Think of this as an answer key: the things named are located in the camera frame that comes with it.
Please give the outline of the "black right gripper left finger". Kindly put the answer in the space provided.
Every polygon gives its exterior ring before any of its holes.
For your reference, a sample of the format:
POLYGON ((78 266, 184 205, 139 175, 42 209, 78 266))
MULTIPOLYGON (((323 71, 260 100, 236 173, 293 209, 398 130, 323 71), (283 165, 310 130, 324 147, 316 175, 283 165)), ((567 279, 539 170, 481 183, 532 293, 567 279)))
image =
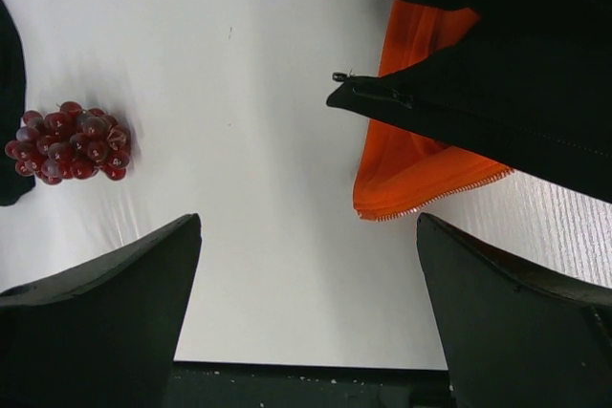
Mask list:
POLYGON ((200 257, 186 214, 1 294, 4 407, 159 407, 200 257))

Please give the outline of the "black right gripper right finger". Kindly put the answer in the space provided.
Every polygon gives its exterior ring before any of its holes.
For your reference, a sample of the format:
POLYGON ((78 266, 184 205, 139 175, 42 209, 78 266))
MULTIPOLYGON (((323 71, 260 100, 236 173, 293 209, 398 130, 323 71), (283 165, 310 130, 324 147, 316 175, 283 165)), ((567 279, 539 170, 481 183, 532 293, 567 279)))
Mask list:
POLYGON ((458 406, 610 406, 609 288, 428 213, 417 249, 458 406))

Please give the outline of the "orange cloth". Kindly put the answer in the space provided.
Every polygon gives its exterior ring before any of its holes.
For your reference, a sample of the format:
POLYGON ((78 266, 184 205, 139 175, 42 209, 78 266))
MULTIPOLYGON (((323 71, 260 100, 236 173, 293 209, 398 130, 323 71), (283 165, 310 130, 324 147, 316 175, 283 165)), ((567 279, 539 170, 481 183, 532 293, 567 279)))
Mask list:
MULTIPOLYGON (((442 11, 394 1, 379 75, 403 70, 456 44, 478 20, 469 9, 442 11)), ((389 221, 512 173, 499 162, 371 120, 353 187, 353 207, 363 220, 389 221)))

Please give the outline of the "black cloth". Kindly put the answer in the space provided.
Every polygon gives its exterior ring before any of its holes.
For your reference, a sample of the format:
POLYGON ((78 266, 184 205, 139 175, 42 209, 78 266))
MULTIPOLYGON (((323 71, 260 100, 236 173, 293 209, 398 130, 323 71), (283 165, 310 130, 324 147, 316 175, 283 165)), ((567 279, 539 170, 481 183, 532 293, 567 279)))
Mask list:
MULTIPOLYGON (((377 19, 376 0, 367 17, 377 19)), ((611 0, 398 0, 479 16, 459 41, 390 75, 338 77, 327 105, 611 198, 611 0)), ((229 107, 277 140, 280 112, 322 80, 346 32, 316 32, 349 0, 11 0, 51 38, 85 18, 137 30, 169 106, 229 107)))

